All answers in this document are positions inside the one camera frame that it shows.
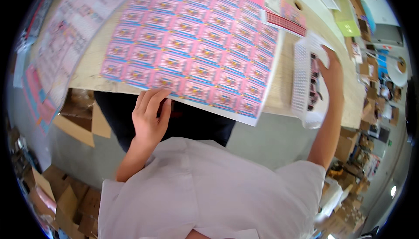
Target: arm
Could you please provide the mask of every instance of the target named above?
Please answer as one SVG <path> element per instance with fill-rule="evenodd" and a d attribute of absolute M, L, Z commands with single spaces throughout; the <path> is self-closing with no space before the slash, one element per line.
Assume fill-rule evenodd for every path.
<path fill-rule="evenodd" d="M 330 60 L 329 69 L 319 59 L 317 63 L 329 92 L 329 107 L 307 160 L 327 170 L 338 145 L 344 98 L 342 66 L 334 51 L 323 48 Z"/>
<path fill-rule="evenodd" d="M 159 118 L 157 110 L 160 102 L 170 93 L 170 90 L 152 89 L 143 91 L 138 96 L 132 112 L 135 137 L 118 167 L 116 181 L 126 182 L 138 173 L 163 138 L 169 123 L 171 100 L 167 99 L 164 102 Z"/>

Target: paper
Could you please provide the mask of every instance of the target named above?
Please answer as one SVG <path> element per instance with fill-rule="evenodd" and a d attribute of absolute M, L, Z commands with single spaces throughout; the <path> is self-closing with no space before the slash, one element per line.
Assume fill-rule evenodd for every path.
<path fill-rule="evenodd" d="M 23 78 L 32 115 L 45 133 L 60 111 L 76 66 L 102 24 L 125 0 L 62 0 Z"/>
<path fill-rule="evenodd" d="M 129 0 L 101 75 L 255 125 L 283 33 L 249 0 Z"/>

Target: dark trousers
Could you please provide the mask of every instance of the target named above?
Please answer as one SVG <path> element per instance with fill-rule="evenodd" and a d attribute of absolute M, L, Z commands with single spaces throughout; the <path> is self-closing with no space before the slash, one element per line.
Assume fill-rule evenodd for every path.
<path fill-rule="evenodd" d="M 95 91 L 97 104 L 106 117 L 122 149 L 127 152 L 135 129 L 131 113 L 137 95 Z M 227 145 L 235 121 L 180 102 L 173 101 L 172 113 L 166 134 L 161 141 L 170 137 L 185 137 L 193 140 L 214 140 Z"/>

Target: pink printed sheet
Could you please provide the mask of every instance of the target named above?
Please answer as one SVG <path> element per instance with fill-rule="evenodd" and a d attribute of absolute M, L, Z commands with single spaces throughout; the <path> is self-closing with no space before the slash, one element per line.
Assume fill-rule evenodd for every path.
<path fill-rule="evenodd" d="M 129 0 L 101 75 L 255 125 L 279 56 L 279 30 L 249 0 Z"/>

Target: wooden table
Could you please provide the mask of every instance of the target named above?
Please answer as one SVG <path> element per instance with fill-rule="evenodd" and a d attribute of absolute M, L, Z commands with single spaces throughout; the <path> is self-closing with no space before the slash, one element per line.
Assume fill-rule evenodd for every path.
<path fill-rule="evenodd" d="M 43 32 L 46 25 L 55 9 L 61 0 L 54 0 L 51 8 L 46 16 L 44 25 L 41 30 L 38 41 L 34 44 L 31 52 L 31 60 L 34 58 L 38 48 L 39 42 L 43 38 Z M 290 4 L 298 1 L 301 5 L 301 12 L 307 19 L 307 29 L 316 32 L 318 35 L 325 38 L 335 49 L 341 64 L 343 66 L 344 74 L 344 96 L 345 106 L 342 117 L 342 126 L 350 128 L 359 128 L 361 121 L 362 107 L 364 102 L 365 90 L 364 87 L 358 83 L 355 65 L 350 60 L 348 52 L 342 41 L 331 31 L 325 22 L 304 2 L 300 0 L 286 0 Z M 124 6 L 116 9 L 113 15 L 99 30 L 93 38 L 90 46 L 86 49 L 80 63 L 74 72 L 70 88 L 98 90 L 106 92 L 121 92 L 129 94 L 138 94 L 140 89 L 124 84 L 122 82 L 115 82 L 99 77 L 102 62 L 105 57 L 106 48 L 111 40 L 112 33 L 115 26 L 121 17 Z M 272 83 L 268 99 L 265 103 L 263 112 L 273 113 L 283 116 L 294 116 L 291 112 L 291 98 L 292 98 L 292 83 L 294 74 L 294 43 L 299 40 L 298 37 L 287 33 L 282 46 L 282 52 L 276 69 L 275 78 Z"/>

